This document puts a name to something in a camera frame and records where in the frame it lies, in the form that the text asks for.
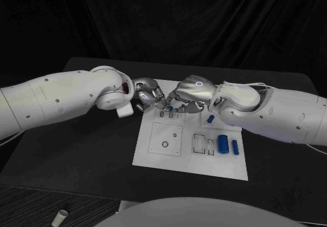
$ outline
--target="cable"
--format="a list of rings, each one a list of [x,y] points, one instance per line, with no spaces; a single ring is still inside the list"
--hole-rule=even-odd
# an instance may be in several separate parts
[[[318,151],[319,153],[322,153],[324,155],[327,155],[325,152],[319,151],[316,148],[311,147],[315,151]]]
[[[23,133],[24,131],[21,131],[20,133],[17,133],[5,142],[0,143],[0,146],[2,146],[7,142],[10,142],[14,138],[17,138],[17,136]]]
[[[233,84],[233,85],[262,86],[262,87],[266,87],[266,88],[270,87],[270,88],[276,89],[275,87],[265,85],[265,83],[236,84],[236,83],[229,83],[226,81],[223,81],[223,83],[224,84]]]

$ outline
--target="gray round object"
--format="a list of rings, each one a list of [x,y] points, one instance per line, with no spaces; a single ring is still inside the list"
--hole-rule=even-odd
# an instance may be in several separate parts
[[[244,204],[206,198],[167,198],[135,205],[95,227],[303,227]]]

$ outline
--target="white tube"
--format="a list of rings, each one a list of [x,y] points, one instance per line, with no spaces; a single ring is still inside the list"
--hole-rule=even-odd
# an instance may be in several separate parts
[[[59,210],[57,214],[56,214],[56,217],[53,219],[53,222],[51,222],[51,226],[53,227],[57,227],[61,223],[61,221],[64,220],[67,216],[67,212],[64,210]]]

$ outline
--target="white board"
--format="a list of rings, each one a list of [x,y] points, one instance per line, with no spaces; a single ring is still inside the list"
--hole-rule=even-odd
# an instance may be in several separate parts
[[[157,82],[167,96],[178,81],[157,79]],[[184,103],[171,101],[174,108],[181,104]],[[211,114],[207,108],[200,113],[174,113],[172,117],[168,117],[168,112],[159,116],[159,112],[154,106],[144,111],[132,165],[246,181],[242,128],[224,125],[217,117],[207,123]],[[206,142],[213,141],[213,155],[208,155],[207,150],[204,154],[193,152],[194,134],[203,135]],[[217,152],[218,135],[227,136],[227,154]],[[239,155],[233,154],[231,140],[237,141]]]

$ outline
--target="table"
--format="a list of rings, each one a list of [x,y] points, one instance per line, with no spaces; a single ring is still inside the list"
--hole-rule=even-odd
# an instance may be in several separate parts
[[[108,65],[131,78],[182,80],[190,74],[214,84],[263,82],[316,94],[299,73],[72,58],[63,71]],[[132,166],[142,113],[118,118],[95,106],[87,114],[30,129],[0,173],[0,184],[145,202],[204,197],[262,208],[295,221],[327,224],[327,155],[242,131],[249,181]]]

